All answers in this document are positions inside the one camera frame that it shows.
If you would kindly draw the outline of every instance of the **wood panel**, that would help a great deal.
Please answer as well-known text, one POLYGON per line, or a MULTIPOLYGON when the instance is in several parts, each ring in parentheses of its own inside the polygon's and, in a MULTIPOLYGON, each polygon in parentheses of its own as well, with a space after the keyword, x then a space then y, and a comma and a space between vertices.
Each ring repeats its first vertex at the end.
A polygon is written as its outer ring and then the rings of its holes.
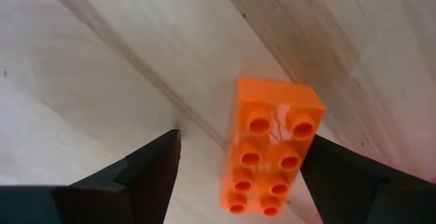
MULTIPOLYGON (((235 79, 287 80, 228 0, 61 0, 221 148, 235 79)), ((332 136, 324 128, 321 134, 332 136)), ((299 178, 294 211, 319 220, 299 178)))
POLYGON ((430 179, 434 0, 231 0, 346 147, 430 179))
POLYGON ((275 220, 220 209, 220 145, 61 2, 0 0, 0 10, 2 184, 69 184, 170 129, 176 117, 182 160, 167 223, 303 223, 289 209, 275 220))

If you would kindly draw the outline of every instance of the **wooden table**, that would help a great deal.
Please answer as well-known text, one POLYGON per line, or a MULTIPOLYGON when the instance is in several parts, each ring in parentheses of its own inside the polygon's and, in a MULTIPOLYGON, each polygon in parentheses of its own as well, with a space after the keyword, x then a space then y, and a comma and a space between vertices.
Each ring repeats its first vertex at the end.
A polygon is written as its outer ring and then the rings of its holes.
POLYGON ((436 177, 435 0, 0 0, 0 182, 68 184, 177 124, 166 223, 321 223, 219 208, 235 79, 312 85, 318 131, 436 177))

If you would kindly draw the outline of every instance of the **lego brick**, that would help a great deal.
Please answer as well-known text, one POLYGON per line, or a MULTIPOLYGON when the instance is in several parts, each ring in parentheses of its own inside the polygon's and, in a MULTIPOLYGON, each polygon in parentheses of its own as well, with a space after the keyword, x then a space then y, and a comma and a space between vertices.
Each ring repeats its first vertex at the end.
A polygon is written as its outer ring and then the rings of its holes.
POLYGON ((239 78, 221 206, 277 216, 325 110, 310 86, 239 78))

